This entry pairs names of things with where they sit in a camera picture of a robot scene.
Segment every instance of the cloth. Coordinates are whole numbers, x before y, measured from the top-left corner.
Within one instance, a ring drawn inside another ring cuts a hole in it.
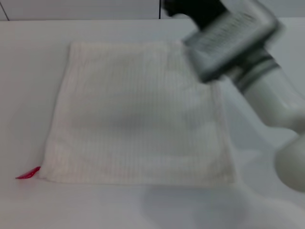
[[[40,177],[212,187],[234,169],[216,84],[180,42],[72,43]]]

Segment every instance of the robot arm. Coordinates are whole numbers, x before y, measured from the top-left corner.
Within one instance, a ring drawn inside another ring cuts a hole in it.
[[[264,124],[299,134],[277,152],[275,168],[286,185],[305,192],[305,99],[264,49],[279,29],[277,19],[256,0],[244,2],[231,14],[219,0],[164,0],[163,7],[169,16],[185,14],[198,26],[184,43],[202,83],[226,74]]]

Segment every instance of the white table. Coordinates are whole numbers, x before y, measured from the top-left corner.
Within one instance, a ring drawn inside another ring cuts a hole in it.
[[[271,53],[305,94],[305,19],[283,19]],[[265,127],[222,83],[239,181],[214,190],[65,185],[14,177],[41,164],[69,43],[181,39],[189,20],[0,22],[0,228],[300,229],[305,194],[277,178],[276,148],[294,134]]]

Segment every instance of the towel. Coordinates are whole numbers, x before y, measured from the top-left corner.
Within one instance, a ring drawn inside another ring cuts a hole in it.
[[[71,44],[40,178],[213,187],[231,183],[217,84],[180,42]]]

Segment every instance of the red tag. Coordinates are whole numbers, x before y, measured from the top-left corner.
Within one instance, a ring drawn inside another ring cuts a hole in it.
[[[19,177],[16,177],[15,179],[29,179],[31,178],[32,176],[34,176],[40,169],[40,166],[32,169],[31,171],[25,173],[25,174],[22,174],[21,176]]]

